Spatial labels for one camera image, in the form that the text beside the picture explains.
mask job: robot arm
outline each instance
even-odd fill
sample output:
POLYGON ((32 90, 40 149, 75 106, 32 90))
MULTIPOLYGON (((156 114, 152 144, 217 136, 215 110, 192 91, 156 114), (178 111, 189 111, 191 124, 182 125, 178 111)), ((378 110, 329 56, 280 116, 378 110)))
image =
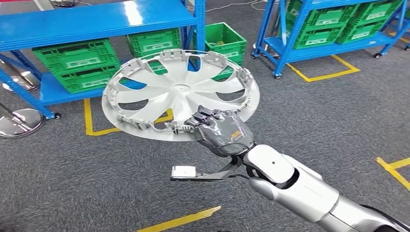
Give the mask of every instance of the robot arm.
POLYGON ((245 165, 249 184, 256 192, 328 232, 410 231, 409 226, 394 218, 340 196, 318 173, 295 159, 268 145, 256 145, 250 129, 231 111, 202 108, 187 124, 201 132, 201 144, 218 156, 231 157, 232 161, 215 174, 198 174, 195 167, 175 166, 171 180, 223 180, 245 165))

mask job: shelf board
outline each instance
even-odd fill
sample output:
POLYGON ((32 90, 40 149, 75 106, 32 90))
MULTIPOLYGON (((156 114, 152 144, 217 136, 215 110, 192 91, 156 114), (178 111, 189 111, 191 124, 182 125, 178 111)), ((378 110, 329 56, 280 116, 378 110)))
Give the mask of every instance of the shelf board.
MULTIPOLYGON (((279 37, 269 37, 264 40, 269 46, 271 46, 275 51, 280 55, 283 54, 285 48, 283 46, 282 40, 279 37)), ((288 56, 286 57, 286 62, 297 62, 306 59, 325 57, 329 55, 350 52, 354 50, 361 50, 368 47, 374 47, 378 45, 385 45, 393 43, 394 39, 388 35, 378 32, 375 36, 367 38, 364 40, 347 43, 347 44, 331 44, 324 45, 320 47, 311 47, 305 49, 291 50, 288 56)))
POLYGON ((371 1, 378 1, 378 0, 313 0, 309 9, 322 9, 322 8, 329 8, 329 7, 337 7, 337 6, 345 6, 345 5, 353 5, 359 4, 364 2, 371 2, 371 1))
MULTIPOLYGON (((128 82, 125 85, 133 89, 145 87, 145 84, 138 82, 128 82)), ((103 91, 104 88, 99 88, 87 92, 70 94, 54 77, 54 75, 48 72, 42 75, 39 101, 42 105, 54 105, 81 100, 85 98, 101 97, 103 95, 103 91)))
POLYGON ((181 0, 134 0, 0 15, 0 51, 194 25, 181 0))

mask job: gray carpet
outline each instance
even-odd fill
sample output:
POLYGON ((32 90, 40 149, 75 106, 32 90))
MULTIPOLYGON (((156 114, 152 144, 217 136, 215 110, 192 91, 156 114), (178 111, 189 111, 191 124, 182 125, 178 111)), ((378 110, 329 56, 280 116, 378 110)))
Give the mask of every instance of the gray carpet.
MULTIPOLYGON (((232 2, 246 0, 209 0, 207 8, 232 2)), ((0 5, 2 14, 34 9, 30 2, 0 5)), ((207 13, 207 23, 228 23, 248 40, 249 54, 261 17, 262 11, 248 5, 232 6, 207 13)), ((123 38, 113 39, 113 45, 120 58, 130 56, 123 38)), ((375 162, 379 156, 394 162, 410 153, 410 52, 403 47, 398 43, 380 59, 371 57, 376 48, 341 54, 361 71, 312 83, 287 67, 282 79, 273 79, 263 58, 246 56, 244 66, 261 91, 260 106, 249 120, 258 143, 293 156, 350 199, 409 223, 409 192, 375 162)), ((308 77, 346 69, 333 58, 294 66, 308 77)), ((0 97, 13 110, 27 107, 2 89, 0 97)), ((94 129, 112 127, 99 99, 91 103, 94 129)), ((0 219, 17 232, 127 232, 218 205, 222 208, 213 216, 168 231, 320 231, 253 192, 245 179, 170 182, 174 165, 213 172, 228 162, 195 142, 152 141, 123 132, 86 136, 82 101, 51 109, 63 117, 47 121, 32 136, 0 140, 0 219)), ((409 168, 399 170, 408 180, 409 168)))

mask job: hubcap center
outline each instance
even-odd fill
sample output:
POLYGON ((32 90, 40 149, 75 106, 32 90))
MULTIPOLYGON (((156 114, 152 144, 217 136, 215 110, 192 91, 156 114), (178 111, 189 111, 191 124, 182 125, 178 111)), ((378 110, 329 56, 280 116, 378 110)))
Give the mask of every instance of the hubcap center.
POLYGON ((191 87, 189 87, 188 85, 184 85, 184 84, 178 84, 178 85, 174 85, 172 87, 174 89, 176 89, 177 91, 181 91, 181 92, 186 92, 186 91, 191 90, 191 87))

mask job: crate label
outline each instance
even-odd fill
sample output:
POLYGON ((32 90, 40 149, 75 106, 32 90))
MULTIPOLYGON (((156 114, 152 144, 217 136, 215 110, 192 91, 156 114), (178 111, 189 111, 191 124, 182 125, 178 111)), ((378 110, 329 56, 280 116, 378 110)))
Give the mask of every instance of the crate label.
POLYGON ((293 14, 294 16, 298 16, 299 12, 296 9, 292 9, 291 14, 293 14))
POLYGON ((68 62, 66 63, 67 68, 75 68, 75 67, 80 67, 84 65, 89 65, 89 64, 96 64, 100 63, 101 60, 98 57, 90 58, 90 59, 84 59, 84 60, 77 60, 73 62, 68 62))
POLYGON ((379 13, 375 13, 375 14, 369 14, 369 16, 366 18, 366 20, 370 20, 373 18, 380 18, 386 15, 386 11, 384 12, 379 12, 379 13))
POLYGON ((143 47, 143 51, 152 51, 152 50, 157 50, 160 48, 166 48, 166 47, 172 47, 172 42, 165 42, 165 43, 158 43, 154 45, 147 45, 143 47))
POLYGON ((108 84, 109 81, 110 81, 110 78, 103 79, 103 80, 98 80, 98 81, 90 81, 90 82, 83 83, 82 86, 83 86, 83 88, 88 88, 88 87, 108 84))
POLYGON ((361 34, 355 34, 355 35, 353 35, 353 37, 351 39, 354 40, 354 39, 362 38, 362 37, 368 36, 369 34, 370 34, 370 31, 364 32, 364 33, 361 33, 361 34))
POLYGON ((320 39, 320 40, 310 40, 310 41, 306 41, 305 45, 312 45, 312 44, 321 44, 321 43, 325 43, 327 41, 326 39, 320 39))
POLYGON ((232 52, 232 53, 227 53, 224 55, 226 56, 226 58, 229 58, 229 57, 239 56, 239 52, 232 52))
POLYGON ((327 20, 318 20, 315 24, 315 26, 317 25, 326 25, 326 24, 332 24, 332 23, 338 23, 339 22, 339 18, 332 18, 332 19, 327 19, 327 20))

